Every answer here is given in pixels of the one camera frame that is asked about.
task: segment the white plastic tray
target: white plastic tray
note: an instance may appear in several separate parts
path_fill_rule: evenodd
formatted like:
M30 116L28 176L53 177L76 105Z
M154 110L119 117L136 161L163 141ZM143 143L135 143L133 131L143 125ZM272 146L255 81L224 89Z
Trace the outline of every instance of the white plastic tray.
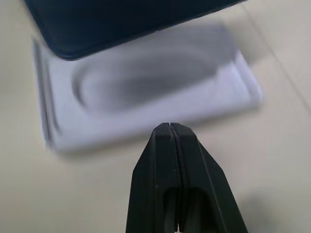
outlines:
M57 151L88 149L260 103L247 63L220 25L178 25L77 60L33 39L42 130Z

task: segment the white table surface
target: white table surface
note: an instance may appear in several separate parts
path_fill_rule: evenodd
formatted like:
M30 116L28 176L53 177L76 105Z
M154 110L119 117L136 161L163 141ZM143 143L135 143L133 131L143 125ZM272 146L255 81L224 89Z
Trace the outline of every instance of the white table surface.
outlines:
M250 232L311 232L311 1L250 0L194 20L225 22L263 87L259 111L192 129L225 171ZM0 0L0 232L125 232L148 138L79 155L44 146L31 20Z

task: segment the beige surface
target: beige surface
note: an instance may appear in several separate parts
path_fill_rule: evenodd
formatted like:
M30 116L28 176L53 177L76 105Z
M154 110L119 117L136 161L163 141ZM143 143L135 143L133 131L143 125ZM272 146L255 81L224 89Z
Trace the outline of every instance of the beige surface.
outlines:
M266 95L259 111L193 128L224 169L250 232L311 232L310 7L250 0L191 22L225 21ZM46 150L30 35L20 1L0 0L0 232L122 233L147 139L80 159Z

